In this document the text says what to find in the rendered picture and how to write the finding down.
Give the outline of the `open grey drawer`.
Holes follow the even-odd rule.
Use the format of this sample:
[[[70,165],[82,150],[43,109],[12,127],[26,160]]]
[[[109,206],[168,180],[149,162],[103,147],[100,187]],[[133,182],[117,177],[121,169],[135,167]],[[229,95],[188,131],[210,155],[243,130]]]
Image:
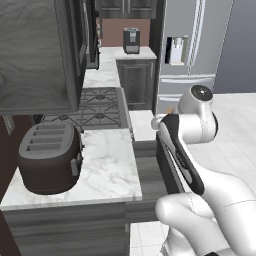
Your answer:
[[[128,223],[156,221],[156,201],[169,194],[184,192],[184,187],[159,136],[153,141],[135,141],[133,149],[142,199],[126,204],[126,221]]]

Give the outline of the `dark tall cabinet panel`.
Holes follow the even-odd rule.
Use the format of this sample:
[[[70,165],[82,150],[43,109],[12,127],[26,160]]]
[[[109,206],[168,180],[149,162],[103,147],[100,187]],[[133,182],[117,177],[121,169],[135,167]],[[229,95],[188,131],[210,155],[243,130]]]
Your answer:
[[[165,19],[166,0],[157,0],[156,18],[150,21],[149,47],[156,55],[157,59],[154,64],[153,96],[152,96],[152,113],[156,113],[156,102],[158,92],[158,76],[161,62],[162,34]]]

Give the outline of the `grey counter base cabinet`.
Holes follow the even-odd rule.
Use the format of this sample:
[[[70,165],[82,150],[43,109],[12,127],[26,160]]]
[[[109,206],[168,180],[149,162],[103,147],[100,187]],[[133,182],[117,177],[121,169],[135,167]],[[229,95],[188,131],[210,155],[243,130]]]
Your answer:
[[[123,203],[12,210],[3,216],[21,256],[126,256]]]

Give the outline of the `grey gas hob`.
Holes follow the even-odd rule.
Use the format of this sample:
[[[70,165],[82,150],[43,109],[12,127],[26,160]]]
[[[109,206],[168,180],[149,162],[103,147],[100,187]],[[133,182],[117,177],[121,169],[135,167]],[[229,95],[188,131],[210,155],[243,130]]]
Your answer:
[[[79,131],[131,129],[124,90],[121,87],[83,88],[79,110],[68,114],[44,115],[42,122],[64,121]]]

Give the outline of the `dark grey base cabinets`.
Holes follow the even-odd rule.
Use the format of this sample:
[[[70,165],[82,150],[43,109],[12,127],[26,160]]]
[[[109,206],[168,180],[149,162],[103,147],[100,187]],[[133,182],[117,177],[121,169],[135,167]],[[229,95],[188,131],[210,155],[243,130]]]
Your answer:
[[[120,85],[129,110],[150,110],[153,101],[154,59],[117,60]]]

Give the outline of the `dark grey toaster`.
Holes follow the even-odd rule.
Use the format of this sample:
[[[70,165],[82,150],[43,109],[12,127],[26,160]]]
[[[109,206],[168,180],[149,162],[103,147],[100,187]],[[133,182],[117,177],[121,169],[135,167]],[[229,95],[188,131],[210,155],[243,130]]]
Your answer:
[[[38,195],[71,189],[80,176],[82,149],[79,131],[68,122],[32,126],[23,137],[17,156],[26,189]]]

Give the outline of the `dark grey coffee machine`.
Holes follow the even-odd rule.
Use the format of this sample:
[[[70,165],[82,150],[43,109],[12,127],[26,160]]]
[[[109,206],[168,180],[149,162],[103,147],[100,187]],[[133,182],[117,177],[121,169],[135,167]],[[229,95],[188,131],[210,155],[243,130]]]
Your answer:
[[[123,29],[123,49],[126,54],[140,52],[140,30],[138,28]]]

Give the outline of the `silver fridge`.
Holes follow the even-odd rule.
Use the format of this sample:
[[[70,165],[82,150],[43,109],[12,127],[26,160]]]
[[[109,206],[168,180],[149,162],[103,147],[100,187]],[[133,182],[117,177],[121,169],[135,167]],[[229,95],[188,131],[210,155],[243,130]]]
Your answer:
[[[214,86],[234,0],[166,0],[156,112],[193,85]]]

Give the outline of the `dark wall oven stack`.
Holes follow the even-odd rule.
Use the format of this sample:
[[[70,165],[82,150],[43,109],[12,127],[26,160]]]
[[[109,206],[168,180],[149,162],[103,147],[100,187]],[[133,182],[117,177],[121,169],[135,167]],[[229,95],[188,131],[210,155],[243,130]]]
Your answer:
[[[98,35],[96,17],[97,12],[95,10],[95,0],[84,0],[86,6],[87,17],[87,37],[88,47],[86,52],[87,57],[87,69],[99,69],[99,49],[98,49]]]

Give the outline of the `open grey wall cabinet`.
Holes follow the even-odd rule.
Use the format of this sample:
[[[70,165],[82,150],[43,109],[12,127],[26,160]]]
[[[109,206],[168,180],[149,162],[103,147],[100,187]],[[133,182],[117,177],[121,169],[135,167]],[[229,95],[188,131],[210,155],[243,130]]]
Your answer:
[[[84,21],[83,0],[0,0],[0,115],[78,110]]]

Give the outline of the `dark grey wall cabinets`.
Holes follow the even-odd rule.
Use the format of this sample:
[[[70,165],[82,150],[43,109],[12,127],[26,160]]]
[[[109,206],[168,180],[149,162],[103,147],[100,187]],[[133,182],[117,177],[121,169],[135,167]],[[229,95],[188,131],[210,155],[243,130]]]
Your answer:
[[[103,19],[155,19],[157,0],[95,0]]]

